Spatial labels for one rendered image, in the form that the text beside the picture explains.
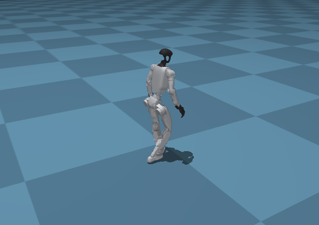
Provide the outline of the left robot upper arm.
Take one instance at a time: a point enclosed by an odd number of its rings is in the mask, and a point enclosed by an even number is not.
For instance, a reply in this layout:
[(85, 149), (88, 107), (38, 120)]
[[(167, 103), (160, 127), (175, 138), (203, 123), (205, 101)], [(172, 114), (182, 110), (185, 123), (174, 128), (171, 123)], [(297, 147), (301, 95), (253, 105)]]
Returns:
[(146, 79), (146, 82), (148, 85), (151, 85), (152, 84), (152, 75), (153, 75), (153, 68), (154, 68), (155, 64), (152, 64), (151, 65), (151, 69), (149, 71), (149, 74), (148, 74), (148, 77)]

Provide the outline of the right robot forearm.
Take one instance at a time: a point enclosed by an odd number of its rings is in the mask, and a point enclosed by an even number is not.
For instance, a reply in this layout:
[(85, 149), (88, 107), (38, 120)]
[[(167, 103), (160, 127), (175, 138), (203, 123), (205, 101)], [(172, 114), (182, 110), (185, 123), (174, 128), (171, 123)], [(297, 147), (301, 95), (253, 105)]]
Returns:
[(171, 99), (173, 101), (174, 106), (177, 105), (180, 106), (180, 103), (178, 102), (177, 94), (175, 88), (173, 89), (173, 94), (171, 95)]

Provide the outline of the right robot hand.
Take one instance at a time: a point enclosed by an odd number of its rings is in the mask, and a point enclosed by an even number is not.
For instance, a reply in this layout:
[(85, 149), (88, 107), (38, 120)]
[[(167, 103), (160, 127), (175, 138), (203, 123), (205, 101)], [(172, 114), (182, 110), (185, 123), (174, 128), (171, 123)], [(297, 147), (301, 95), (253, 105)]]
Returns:
[(185, 111), (184, 108), (180, 105), (179, 107), (177, 105), (175, 105), (176, 109), (179, 109), (180, 113), (182, 114), (181, 118), (184, 116)]

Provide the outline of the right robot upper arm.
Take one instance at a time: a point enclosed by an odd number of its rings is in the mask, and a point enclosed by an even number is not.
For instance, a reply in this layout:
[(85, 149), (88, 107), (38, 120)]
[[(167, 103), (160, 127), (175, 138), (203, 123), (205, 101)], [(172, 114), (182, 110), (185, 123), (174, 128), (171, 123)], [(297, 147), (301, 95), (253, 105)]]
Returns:
[(166, 76), (168, 77), (168, 93), (173, 94), (175, 72), (173, 70), (166, 69)]

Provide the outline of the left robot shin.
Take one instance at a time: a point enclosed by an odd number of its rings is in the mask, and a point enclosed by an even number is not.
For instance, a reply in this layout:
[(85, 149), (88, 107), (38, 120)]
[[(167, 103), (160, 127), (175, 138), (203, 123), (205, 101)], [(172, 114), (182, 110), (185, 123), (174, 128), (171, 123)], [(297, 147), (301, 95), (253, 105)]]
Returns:
[[(152, 129), (153, 129), (153, 123), (152, 123)], [(161, 136), (160, 129), (159, 130), (153, 129), (153, 138), (154, 138), (155, 144), (157, 143), (159, 136)], [(159, 152), (161, 152), (161, 150)]]

